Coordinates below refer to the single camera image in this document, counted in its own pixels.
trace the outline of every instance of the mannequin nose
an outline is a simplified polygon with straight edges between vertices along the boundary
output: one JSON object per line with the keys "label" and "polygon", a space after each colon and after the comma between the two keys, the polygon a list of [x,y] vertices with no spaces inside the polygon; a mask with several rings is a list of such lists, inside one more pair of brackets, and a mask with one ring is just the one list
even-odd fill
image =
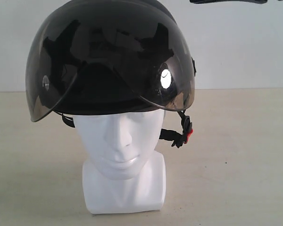
{"label": "mannequin nose", "polygon": [[105,140],[113,148],[121,150],[132,143],[129,119],[125,115],[112,115],[106,128]]}

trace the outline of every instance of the tinted visor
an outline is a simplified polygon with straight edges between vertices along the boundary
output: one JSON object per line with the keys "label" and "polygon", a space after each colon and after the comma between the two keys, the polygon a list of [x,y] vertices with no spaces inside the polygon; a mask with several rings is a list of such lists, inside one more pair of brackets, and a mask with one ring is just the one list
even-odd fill
{"label": "tinted visor", "polygon": [[[33,41],[25,80],[32,121],[62,103],[93,63],[110,68],[153,106],[180,111],[194,101],[192,58],[171,17],[139,0],[77,0],[50,15]],[[105,80],[105,74],[89,71],[88,76],[82,90],[99,77]],[[107,95],[114,93],[107,90]],[[84,98],[88,103],[94,100]]]}

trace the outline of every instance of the mannequin lips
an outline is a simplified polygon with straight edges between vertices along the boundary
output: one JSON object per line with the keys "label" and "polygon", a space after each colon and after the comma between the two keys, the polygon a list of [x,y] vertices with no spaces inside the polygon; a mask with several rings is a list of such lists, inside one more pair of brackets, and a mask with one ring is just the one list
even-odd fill
{"label": "mannequin lips", "polygon": [[118,170],[124,170],[132,166],[138,159],[139,156],[125,162],[119,162],[119,161],[112,161],[106,158],[103,158],[103,161],[108,164],[110,167]]}

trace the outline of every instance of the chin strap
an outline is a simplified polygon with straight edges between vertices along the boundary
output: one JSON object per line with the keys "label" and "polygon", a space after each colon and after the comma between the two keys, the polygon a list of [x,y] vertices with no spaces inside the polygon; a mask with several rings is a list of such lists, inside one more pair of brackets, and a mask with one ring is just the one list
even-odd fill
{"label": "chin strap", "polygon": [[[71,117],[67,117],[64,114],[59,112],[55,112],[62,116],[63,122],[72,128],[75,128],[74,120]],[[176,146],[180,148],[183,144],[187,144],[191,134],[193,133],[192,122],[190,121],[190,117],[185,115],[185,111],[178,112],[181,117],[181,126],[183,127],[183,133],[177,133],[173,130],[162,129],[160,133],[160,140],[173,141],[172,147]]]}

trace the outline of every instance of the white mannequin head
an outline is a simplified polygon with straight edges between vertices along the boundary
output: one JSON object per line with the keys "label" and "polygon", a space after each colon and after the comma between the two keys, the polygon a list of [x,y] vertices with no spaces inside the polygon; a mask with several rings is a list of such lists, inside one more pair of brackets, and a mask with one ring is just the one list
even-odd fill
{"label": "white mannequin head", "polygon": [[165,111],[81,116],[75,127],[97,170],[111,180],[137,176],[154,152]]}

